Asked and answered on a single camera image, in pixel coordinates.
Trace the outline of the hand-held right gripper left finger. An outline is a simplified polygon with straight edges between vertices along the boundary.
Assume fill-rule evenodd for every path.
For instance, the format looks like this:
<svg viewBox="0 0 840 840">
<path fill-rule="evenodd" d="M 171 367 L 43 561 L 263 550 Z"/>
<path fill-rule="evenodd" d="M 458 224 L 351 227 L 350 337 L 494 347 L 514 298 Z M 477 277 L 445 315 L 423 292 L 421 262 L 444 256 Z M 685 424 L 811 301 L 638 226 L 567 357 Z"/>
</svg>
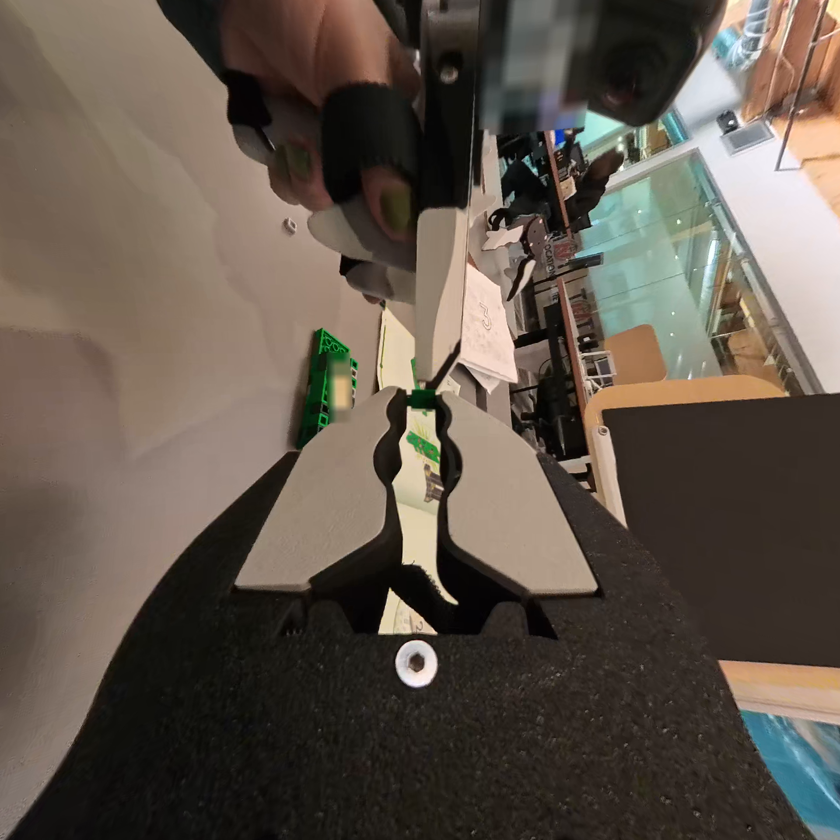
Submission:
<svg viewBox="0 0 840 840">
<path fill-rule="evenodd" d="M 398 560 L 393 482 L 403 390 L 386 387 L 297 457 L 235 581 L 239 589 L 330 589 Z"/>
</svg>

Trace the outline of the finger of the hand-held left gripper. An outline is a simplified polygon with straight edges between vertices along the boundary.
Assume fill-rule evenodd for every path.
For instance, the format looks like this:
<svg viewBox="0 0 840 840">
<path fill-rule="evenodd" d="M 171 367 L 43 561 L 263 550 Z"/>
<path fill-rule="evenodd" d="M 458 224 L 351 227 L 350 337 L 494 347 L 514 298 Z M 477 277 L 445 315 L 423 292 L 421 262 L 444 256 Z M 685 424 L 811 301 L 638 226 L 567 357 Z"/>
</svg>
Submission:
<svg viewBox="0 0 840 840">
<path fill-rule="evenodd" d="M 415 363 L 425 387 L 439 385 L 459 355 L 469 213 L 424 210 L 416 230 Z"/>
</svg>

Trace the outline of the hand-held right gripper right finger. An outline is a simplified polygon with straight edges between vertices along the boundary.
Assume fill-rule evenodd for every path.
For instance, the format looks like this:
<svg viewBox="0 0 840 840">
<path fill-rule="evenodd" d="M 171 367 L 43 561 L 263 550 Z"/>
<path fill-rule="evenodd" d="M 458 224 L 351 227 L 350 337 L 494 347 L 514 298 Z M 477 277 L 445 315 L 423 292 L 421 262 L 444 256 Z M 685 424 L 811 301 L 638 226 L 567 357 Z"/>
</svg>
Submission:
<svg viewBox="0 0 840 840">
<path fill-rule="evenodd" d="M 459 475 L 445 501 L 453 553 L 514 595 L 593 595 L 597 583 L 537 452 L 459 396 L 439 402 Z"/>
</svg>

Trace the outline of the green brick assembly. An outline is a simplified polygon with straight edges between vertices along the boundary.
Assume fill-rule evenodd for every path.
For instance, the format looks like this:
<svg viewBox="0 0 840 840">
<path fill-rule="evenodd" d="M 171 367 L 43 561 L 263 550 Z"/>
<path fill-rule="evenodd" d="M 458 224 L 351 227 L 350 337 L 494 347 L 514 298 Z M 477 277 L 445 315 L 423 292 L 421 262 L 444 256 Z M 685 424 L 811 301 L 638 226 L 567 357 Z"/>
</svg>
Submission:
<svg viewBox="0 0 840 840">
<path fill-rule="evenodd" d="M 307 390 L 297 433 L 297 449 L 301 450 L 331 422 L 331 407 L 335 400 L 336 375 L 346 372 L 350 383 L 350 407 L 354 406 L 358 379 L 358 363 L 350 349 L 331 332 L 321 328 L 312 335 L 308 366 Z"/>
</svg>

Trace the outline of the person's left hand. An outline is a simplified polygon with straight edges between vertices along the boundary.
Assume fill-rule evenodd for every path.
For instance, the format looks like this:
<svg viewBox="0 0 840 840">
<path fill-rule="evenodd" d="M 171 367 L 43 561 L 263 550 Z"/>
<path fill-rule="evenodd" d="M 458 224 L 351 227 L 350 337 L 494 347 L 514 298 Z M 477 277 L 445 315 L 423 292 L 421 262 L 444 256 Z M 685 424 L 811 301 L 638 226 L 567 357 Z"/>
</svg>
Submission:
<svg viewBox="0 0 840 840">
<path fill-rule="evenodd" d="M 371 1 L 225 2 L 219 31 L 226 68 L 254 77 L 271 97 L 320 109 L 330 94 L 354 83 L 387 85 L 410 101 L 419 89 L 408 53 Z M 332 204 L 320 153 L 300 133 L 277 148 L 268 177 L 287 204 L 313 212 Z M 403 177 L 375 166 L 362 171 L 361 183 L 385 234 L 397 242 L 414 239 L 414 200 Z"/>
</svg>

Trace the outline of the white paper sheets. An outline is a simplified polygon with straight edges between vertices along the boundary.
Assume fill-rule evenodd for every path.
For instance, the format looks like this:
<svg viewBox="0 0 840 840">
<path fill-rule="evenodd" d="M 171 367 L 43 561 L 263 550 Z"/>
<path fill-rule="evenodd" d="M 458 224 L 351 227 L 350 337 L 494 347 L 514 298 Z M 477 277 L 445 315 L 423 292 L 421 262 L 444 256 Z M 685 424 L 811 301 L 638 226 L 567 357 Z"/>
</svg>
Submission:
<svg viewBox="0 0 840 840">
<path fill-rule="evenodd" d="M 465 273 L 465 296 L 458 361 L 489 394 L 518 380 L 513 338 L 501 289 L 472 265 Z"/>
</svg>

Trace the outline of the building instruction booklet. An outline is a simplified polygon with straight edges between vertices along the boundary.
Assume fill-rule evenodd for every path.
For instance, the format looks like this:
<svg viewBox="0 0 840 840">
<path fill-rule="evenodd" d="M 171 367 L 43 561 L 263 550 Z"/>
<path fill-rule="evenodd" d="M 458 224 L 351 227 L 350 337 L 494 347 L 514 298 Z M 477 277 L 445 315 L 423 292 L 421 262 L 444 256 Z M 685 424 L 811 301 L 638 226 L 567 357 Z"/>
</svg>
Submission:
<svg viewBox="0 0 840 840">
<path fill-rule="evenodd" d="M 415 387 L 415 341 L 389 309 L 381 315 L 377 383 L 411 392 Z M 436 566 L 438 503 L 443 495 L 435 415 L 409 409 L 400 441 L 402 467 L 393 482 L 403 535 L 402 562 L 420 566 L 442 591 Z"/>
</svg>

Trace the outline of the wooden chair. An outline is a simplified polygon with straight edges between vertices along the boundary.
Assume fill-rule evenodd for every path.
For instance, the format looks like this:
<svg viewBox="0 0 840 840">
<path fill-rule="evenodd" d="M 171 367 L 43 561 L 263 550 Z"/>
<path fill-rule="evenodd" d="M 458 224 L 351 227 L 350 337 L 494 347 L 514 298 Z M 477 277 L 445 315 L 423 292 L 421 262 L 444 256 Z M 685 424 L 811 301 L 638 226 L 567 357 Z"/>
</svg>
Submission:
<svg viewBox="0 0 840 840">
<path fill-rule="evenodd" d="M 624 527 L 627 525 L 617 475 L 613 438 L 603 414 L 607 410 L 645 406 L 748 401 L 786 397 L 776 385 L 759 377 L 735 374 L 696 380 L 663 380 L 613 385 L 600 390 L 587 403 L 583 425 L 595 480 L 595 496 Z"/>
<path fill-rule="evenodd" d="M 661 382 L 668 370 L 651 324 L 640 324 L 604 340 L 604 350 L 611 354 L 614 385 Z"/>
</svg>

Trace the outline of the black panel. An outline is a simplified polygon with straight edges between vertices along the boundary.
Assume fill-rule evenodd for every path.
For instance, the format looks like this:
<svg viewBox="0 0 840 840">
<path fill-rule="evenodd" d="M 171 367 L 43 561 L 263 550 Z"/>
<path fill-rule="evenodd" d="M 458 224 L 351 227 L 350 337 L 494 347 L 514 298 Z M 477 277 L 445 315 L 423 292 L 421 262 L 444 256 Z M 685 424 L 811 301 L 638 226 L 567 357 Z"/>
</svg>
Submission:
<svg viewBox="0 0 840 840">
<path fill-rule="evenodd" d="M 626 525 L 719 660 L 839 666 L 839 395 L 607 409 Z"/>
</svg>

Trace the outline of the glass partition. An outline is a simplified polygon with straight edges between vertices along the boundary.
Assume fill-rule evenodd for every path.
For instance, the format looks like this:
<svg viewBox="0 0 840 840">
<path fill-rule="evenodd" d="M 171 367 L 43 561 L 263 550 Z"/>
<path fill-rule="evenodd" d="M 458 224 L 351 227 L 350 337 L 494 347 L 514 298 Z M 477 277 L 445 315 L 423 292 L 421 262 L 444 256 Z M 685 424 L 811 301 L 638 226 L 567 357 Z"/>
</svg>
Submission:
<svg viewBox="0 0 840 840">
<path fill-rule="evenodd" d="M 666 379 L 753 375 L 788 396 L 826 393 L 697 142 L 619 174 L 581 234 L 595 334 L 651 328 Z"/>
</svg>

